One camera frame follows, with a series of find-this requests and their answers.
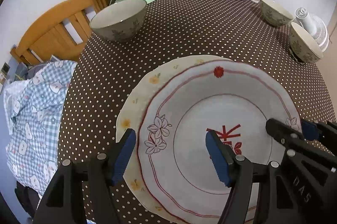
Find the brown polka dot tablecloth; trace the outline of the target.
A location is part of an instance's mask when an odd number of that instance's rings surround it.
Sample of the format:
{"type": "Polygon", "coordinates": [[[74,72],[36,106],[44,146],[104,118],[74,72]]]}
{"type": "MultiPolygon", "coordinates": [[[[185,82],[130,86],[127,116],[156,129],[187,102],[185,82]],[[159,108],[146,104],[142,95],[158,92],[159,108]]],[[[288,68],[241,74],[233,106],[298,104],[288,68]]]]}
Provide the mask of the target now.
{"type": "Polygon", "coordinates": [[[289,27],[265,22],[260,8],[239,0],[156,0],[130,41],[92,35],[75,68],[60,125],[58,159],[82,162],[115,145],[116,119],[138,82],[170,60],[215,55],[269,73],[289,92],[302,118],[336,119],[332,90],[316,64],[301,65],[289,53],[289,27]]]}

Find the white fan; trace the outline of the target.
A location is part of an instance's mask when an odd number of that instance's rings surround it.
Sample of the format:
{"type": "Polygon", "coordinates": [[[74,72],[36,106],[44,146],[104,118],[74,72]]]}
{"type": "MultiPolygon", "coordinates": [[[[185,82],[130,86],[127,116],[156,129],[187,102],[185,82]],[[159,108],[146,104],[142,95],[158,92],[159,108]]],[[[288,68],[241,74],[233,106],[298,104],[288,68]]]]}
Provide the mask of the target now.
{"type": "Polygon", "coordinates": [[[303,27],[316,41],[322,52],[325,52],[329,44],[327,26],[317,15],[311,14],[304,7],[297,8],[295,11],[295,21],[303,27]]]}

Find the red patterned white plate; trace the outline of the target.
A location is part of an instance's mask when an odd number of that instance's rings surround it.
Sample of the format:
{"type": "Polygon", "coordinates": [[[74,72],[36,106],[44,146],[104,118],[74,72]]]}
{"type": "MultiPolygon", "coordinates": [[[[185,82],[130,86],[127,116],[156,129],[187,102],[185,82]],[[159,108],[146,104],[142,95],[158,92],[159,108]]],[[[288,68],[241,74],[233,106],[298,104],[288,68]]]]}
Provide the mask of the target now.
{"type": "Polygon", "coordinates": [[[268,119],[301,131],[283,86],[245,63],[210,61],[174,76],[152,97],[138,130],[137,156],[150,196],[185,223],[217,223],[230,190],[218,178],[206,133],[251,162],[280,162],[284,147],[268,119]]]}

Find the wall socket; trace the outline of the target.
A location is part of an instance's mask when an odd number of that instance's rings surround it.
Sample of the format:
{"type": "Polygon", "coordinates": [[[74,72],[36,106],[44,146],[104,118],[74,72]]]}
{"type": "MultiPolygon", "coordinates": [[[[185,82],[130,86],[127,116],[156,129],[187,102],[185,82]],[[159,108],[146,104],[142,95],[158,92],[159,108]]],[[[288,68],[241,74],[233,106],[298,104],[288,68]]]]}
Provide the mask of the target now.
{"type": "Polygon", "coordinates": [[[9,70],[10,70],[10,66],[7,63],[4,63],[2,68],[1,68],[1,72],[3,74],[8,74],[9,70]]]}

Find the blue checked bedding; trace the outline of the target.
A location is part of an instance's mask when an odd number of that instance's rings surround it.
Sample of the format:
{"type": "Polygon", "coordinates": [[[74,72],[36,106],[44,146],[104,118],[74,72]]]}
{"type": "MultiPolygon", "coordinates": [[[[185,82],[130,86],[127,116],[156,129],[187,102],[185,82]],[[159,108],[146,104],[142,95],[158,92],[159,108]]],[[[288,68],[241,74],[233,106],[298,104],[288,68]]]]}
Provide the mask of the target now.
{"type": "Polygon", "coordinates": [[[5,87],[7,165],[20,184],[39,195],[58,168],[60,121],[76,66],[69,60],[50,62],[32,78],[5,87]]]}

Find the round yellow floral plate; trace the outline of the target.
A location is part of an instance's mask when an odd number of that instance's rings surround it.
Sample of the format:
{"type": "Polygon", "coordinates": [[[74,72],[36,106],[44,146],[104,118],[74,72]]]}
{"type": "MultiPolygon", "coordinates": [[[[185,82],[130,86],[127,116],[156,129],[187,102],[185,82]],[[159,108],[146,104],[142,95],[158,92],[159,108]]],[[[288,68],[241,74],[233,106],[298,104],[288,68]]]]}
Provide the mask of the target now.
{"type": "MultiPolygon", "coordinates": [[[[116,141],[120,141],[127,127],[138,131],[148,103],[156,92],[173,76],[191,66],[214,60],[222,60],[222,57],[215,55],[190,55],[173,59],[147,73],[137,86],[133,88],[116,119],[116,141]]],[[[160,205],[159,202],[150,195],[148,189],[146,189],[138,163],[136,148],[132,152],[123,177],[131,192],[145,209],[168,221],[184,223],[184,221],[165,211],[164,207],[160,205]]]]}

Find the grey floral bowl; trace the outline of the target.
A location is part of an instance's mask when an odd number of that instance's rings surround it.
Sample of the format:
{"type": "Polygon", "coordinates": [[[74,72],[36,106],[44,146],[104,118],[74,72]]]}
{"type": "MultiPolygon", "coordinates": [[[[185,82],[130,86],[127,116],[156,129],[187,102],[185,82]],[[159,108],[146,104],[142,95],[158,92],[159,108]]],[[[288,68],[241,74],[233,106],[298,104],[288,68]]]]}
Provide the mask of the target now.
{"type": "Polygon", "coordinates": [[[94,33],[106,40],[128,41],[143,26],[146,11],[145,0],[124,0],[97,13],[90,21],[90,27],[94,33]]]}

